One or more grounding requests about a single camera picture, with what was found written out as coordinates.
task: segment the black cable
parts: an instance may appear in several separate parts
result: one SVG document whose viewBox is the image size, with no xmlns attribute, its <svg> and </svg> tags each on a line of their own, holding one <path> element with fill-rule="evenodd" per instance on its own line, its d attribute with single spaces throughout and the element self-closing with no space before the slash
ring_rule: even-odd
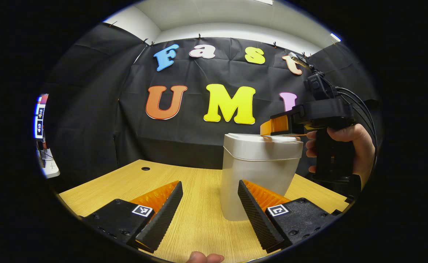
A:
<svg viewBox="0 0 428 263">
<path fill-rule="evenodd" d="M 373 173 L 374 167 L 376 166 L 376 162 L 377 162 L 377 158 L 378 158 L 378 138 L 376 136 L 376 128 L 374 126 L 373 117 L 371 117 L 371 112 L 369 112 L 369 109 L 365 105 L 365 103 L 363 102 L 363 100 L 359 96 L 357 96 L 355 93 L 353 93 L 351 90 L 348 90 L 346 88 L 340 88 L 340 87 L 336 87 L 336 89 L 337 90 L 339 90 L 339 89 L 346 90 L 346 91 L 350 92 L 352 95 L 354 95 L 358 100 L 360 100 L 361 104 L 365 107 L 365 109 L 367 110 L 367 112 L 369 114 L 370 122 L 371 122 L 371 124 L 373 126 L 373 129 L 375 131 L 375 133 L 374 133 L 374 144 L 375 144 L 375 146 L 374 146 L 374 158 L 373 158 L 373 166 L 371 167 L 371 173 Z"/>
<path fill-rule="evenodd" d="M 41 153 L 43 153 L 44 155 L 47 155 L 48 157 L 52 157 L 52 160 L 54 160 L 54 159 L 53 159 L 53 156 L 50 156 L 50 155 L 48 155 L 48 154 L 46 154 L 46 153 L 44 153 L 44 152 L 42 152 L 42 151 L 41 151 Z"/>
<path fill-rule="evenodd" d="M 356 102 L 356 100 L 354 100 L 354 98 L 352 98 L 350 95 L 348 95 L 347 93 L 343 93 L 343 92 L 337 92 L 337 94 L 339 94 L 339 95 L 345 95 L 345 96 L 347 96 L 347 97 L 349 97 L 351 100 L 353 100 L 353 102 L 354 103 L 356 103 L 356 104 L 358 104 L 359 105 L 359 103 L 357 103 Z M 349 105 L 352 105 L 351 103 L 349 103 L 349 101 L 348 100 L 346 100 L 344 97 L 342 97 L 342 99 L 344 99 Z M 365 120 L 365 118 L 363 117 L 363 115 L 361 115 L 360 113 L 359 113 L 359 111 L 357 111 L 356 110 L 356 108 L 352 105 L 352 107 L 353 107 L 353 109 L 356 111 L 356 112 L 358 112 L 358 114 L 361 116 L 361 118 L 365 121 L 365 123 L 366 123 L 366 125 L 369 127 L 369 129 L 370 129 L 370 131 L 371 131 L 371 133 L 373 134 L 373 137 L 374 137 L 374 141 L 376 141 L 376 130 L 374 130 L 373 129 L 373 123 L 371 123 L 371 125 L 369 125 L 368 124 L 368 122 Z M 363 111 L 363 113 L 365 114 L 365 116 L 366 116 L 366 118 L 368 118 L 368 120 L 370 120 L 369 119 L 369 116 L 368 116 L 368 114 L 369 113 L 367 113 L 367 112 L 365 112 L 362 108 L 361 108 L 361 110 Z"/>
<path fill-rule="evenodd" d="M 366 123 L 366 125 L 370 128 L 370 131 L 371 131 L 371 133 L 373 134 L 373 137 L 376 137 L 376 135 L 375 135 L 375 133 L 374 133 L 374 131 L 373 131 L 373 129 L 371 128 L 371 125 L 369 125 L 368 124 L 368 122 L 365 120 L 365 118 L 363 117 L 363 115 L 361 115 L 361 113 L 351 104 L 351 103 L 349 103 L 349 101 L 348 100 L 346 100 L 344 97 L 342 97 L 342 99 L 343 100 L 345 100 L 349 105 L 351 105 L 352 106 L 352 108 L 358 113 L 358 115 L 360 115 L 360 117 L 363 119 L 363 121 Z"/>
<path fill-rule="evenodd" d="M 329 86 L 333 87 L 334 85 L 332 85 L 330 82 L 328 82 L 325 78 L 322 78 Z"/>
</svg>

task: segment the ceiling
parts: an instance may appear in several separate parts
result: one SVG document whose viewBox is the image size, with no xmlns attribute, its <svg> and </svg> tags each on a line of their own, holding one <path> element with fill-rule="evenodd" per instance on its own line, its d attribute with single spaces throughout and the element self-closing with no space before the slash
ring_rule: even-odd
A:
<svg viewBox="0 0 428 263">
<path fill-rule="evenodd" d="M 322 25 L 278 0 L 273 5 L 254 0 L 144 0 L 135 6 L 162 31 L 199 23 L 231 22 L 279 30 L 321 48 L 333 40 Z"/>
</svg>

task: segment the container lid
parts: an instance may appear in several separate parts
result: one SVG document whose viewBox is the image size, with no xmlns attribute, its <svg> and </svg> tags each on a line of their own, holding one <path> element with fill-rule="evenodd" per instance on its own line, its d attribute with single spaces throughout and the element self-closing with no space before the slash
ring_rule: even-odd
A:
<svg viewBox="0 0 428 263">
<path fill-rule="evenodd" d="M 301 158 L 303 142 L 287 136 L 228 133 L 224 136 L 224 148 L 240 159 L 285 160 Z"/>
</svg>

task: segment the finger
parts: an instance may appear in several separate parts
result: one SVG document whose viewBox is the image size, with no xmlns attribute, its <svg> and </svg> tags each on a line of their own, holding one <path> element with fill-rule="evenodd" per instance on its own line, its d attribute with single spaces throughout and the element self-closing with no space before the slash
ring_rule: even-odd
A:
<svg viewBox="0 0 428 263">
<path fill-rule="evenodd" d="M 315 145 L 316 145 L 316 140 L 309 140 L 305 144 L 306 149 L 313 149 Z"/>
<path fill-rule="evenodd" d="M 342 130 L 327 128 L 327 133 L 336 141 L 353 141 L 356 155 L 362 158 L 374 156 L 374 145 L 371 136 L 361 124 L 343 128 Z"/>
<path fill-rule="evenodd" d="M 313 150 L 307 150 L 306 151 L 306 156 L 314 158 L 314 157 L 316 157 L 316 152 L 313 151 Z"/>
<path fill-rule="evenodd" d="M 210 254 L 207 256 L 207 263 L 220 263 L 223 261 L 223 256 Z"/>
<path fill-rule="evenodd" d="M 315 130 L 315 131 L 311 131 L 311 132 L 309 132 L 309 133 L 306 133 L 306 137 L 307 137 L 308 139 L 316 139 L 316 133 L 317 133 L 317 130 Z"/>
<path fill-rule="evenodd" d="M 193 251 L 186 263 L 207 263 L 207 258 L 203 253 Z"/>
</svg>

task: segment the yellow letter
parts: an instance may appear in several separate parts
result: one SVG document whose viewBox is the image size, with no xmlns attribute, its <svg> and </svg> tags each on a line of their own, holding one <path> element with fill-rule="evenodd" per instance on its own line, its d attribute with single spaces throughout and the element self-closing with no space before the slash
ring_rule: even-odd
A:
<svg viewBox="0 0 428 263">
<path fill-rule="evenodd" d="M 262 56 L 264 55 L 264 51 L 262 51 L 260 48 L 247 47 L 244 49 L 244 51 L 246 52 L 244 58 L 246 58 L 248 62 L 256 64 L 263 64 L 266 62 L 266 59 Z"/>
<path fill-rule="evenodd" d="M 224 85 L 209 84 L 206 89 L 209 90 L 211 96 L 209 97 L 209 109 L 204 115 L 205 121 L 220 121 L 220 115 L 217 114 L 219 107 L 225 121 L 229 122 L 238 108 L 234 121 L 241 124 L 254 124 L 252 116 L 252 96 L 256 93 L 254 88 L 240 87 L 233 98 L 230 98 Z"/>
</svg>

